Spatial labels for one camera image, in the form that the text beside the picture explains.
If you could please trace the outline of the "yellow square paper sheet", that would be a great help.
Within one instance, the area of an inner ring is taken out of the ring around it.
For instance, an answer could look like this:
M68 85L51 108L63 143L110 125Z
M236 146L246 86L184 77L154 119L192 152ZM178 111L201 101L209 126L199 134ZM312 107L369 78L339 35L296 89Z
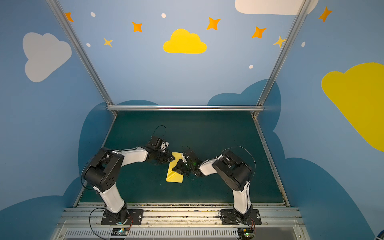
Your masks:
M179 159L182 159L182 153L172 152L175 160L169 163L166 182L169 183L182 183L184 176L173 171L173 168L177 165Z

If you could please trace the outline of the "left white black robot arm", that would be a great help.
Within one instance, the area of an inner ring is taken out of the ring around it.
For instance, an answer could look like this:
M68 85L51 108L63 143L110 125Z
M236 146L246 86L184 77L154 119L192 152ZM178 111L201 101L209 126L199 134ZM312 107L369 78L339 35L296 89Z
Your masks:
M105 210L102 225L126 225L129 219L128 206L117 188L121 168L135 163L155 160L159 164L175 160L169 149L136 147L125 151L101 148L82 172L82 178L101 196Z

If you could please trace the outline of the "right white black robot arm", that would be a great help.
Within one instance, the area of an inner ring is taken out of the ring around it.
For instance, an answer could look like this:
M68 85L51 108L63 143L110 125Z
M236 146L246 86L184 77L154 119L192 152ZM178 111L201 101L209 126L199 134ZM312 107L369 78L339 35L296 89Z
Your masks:
M176 175L206 177L218 174L233 191L233 208L220 210L218 217L224 225L247 225L251 220L253 205L250 198L252 169L229 149L214 159L201 161L194 151L173 153L175 160L170 163L167 181Z

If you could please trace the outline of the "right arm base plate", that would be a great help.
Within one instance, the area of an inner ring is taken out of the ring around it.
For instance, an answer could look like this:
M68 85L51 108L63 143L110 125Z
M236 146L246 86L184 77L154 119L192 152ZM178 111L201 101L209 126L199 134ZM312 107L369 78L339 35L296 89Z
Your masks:
M222 209L218 217L223 225L261 225L262 219L259 210L250 210L245 215L240 214L235 209Z

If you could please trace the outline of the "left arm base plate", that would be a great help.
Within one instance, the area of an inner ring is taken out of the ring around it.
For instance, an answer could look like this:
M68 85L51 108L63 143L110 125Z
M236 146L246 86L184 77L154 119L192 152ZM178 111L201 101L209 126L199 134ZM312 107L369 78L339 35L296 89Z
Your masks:
M105 210L101 220L101 225L141 225L143 214L143 209L122 209L118 213L112 213Z

